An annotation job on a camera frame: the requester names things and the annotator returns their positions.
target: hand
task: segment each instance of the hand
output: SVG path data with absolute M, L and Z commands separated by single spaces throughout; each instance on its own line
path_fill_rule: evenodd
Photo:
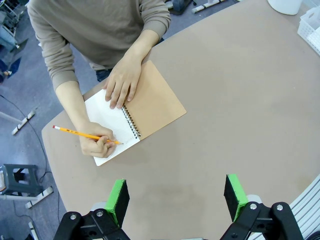
M 98 141 L 84 136 L 79 137 L 82 153 L 84 155 L 107 158 L 115 151 L 116 144 L 114 142 L 107 142 L 107 140 L 116 140 L 112 130 L 105 128 L 96 122 L 88 122 L 84 124 L 83 127 L 79 128 L 78 131 L 101 136 Z
M 141 61 L 124 56 L 113 68 L 103 89 L 106 89 L 105 100 L 110 102 L 110 108 L 120 109 L 127 97 L 130 102 L 136 93 L 141 74 Z

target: gray sweater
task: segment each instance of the gray sweater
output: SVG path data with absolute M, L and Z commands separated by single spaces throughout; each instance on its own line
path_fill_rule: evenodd
M 77 81 L 72 44 L 94 70 L 110 69 L 143 30 L 170 24 L 164 0 L 30 0 L 28 14 L 53 87 Z

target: basket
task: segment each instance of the basket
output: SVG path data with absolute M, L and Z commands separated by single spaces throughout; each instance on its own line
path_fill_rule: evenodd
M 301 16 L 298 34 L 320 55 L 320 6 Z

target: floor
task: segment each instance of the floor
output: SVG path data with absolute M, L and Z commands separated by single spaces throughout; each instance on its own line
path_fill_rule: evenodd
M 165 34 L 167 39 L 188 26 L 210 16 L 224 8 L 235 4 L 236 0 L 225 0 L 213 7 L 200 11 L 196 14 L 191 12 L 194 7 L 188 6 L 184 14 L 172 15 L 171 26 Z M 206 3 L 206 0 L 197 0 L 198 5 Z M 0 57 L 6 63 L 21 58 L 19 70 L 0 85 L 0 94 L 13 102 L 23 113 L 27 115 L 35 110 L 35 116 L 16 135 L 11 131 L 15 124 L 0 118 L 0 165 L 2 164 L 32 164 L 38 166 L 37 176 L 40 177 L 45 171 L 50 171 L 46 156 L 42 149 L 42 128 L 63 108 L 55 96 L 50 77 L 47 73 L 41 48 L 35 38 L 28 14 L 22 16 L 16 38 L 18 42 L 27 39 L 25 48 L 16 55 L 8 54 Z M 73 49 L 75 55 L 74 66 L 80 82 L 81 91 L 84 93 L 97 84 L 94 71 L 85 62 L 82 56 Z M 20 111 L 4 98 L 0 97 L 0 111 L 23 119 Z M 59 192 L 52 174 L 48 173 L 43 178 L 44 188 L 52 186 L 54 193 L 31 209 L 25 209 L 25 201 L 15 201 L 16 214 L 28 215 L 32 218 L 40 240 L 52 240 L 66 209 L 59 198 Z M 14 203 L 9 200 L 0 200 L 0 236 L 24 240 L 30 233 L 26 216 L 18 217 L 15 214 Z

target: metal ring binding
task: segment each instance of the metal ring binding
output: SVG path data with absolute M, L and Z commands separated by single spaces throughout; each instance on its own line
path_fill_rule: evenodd
M 123 115 L 125 116 L 126 121 L 128 122 L 134 137 L 137 139 L 138 137 L 141 137 L 141 134 L 135 124 L 135 122 L 133 121 L 132 117 L 130 116 L 130 113 L 126 107 L 126 105 L 123 105 L 123 107 L 121 108 Z

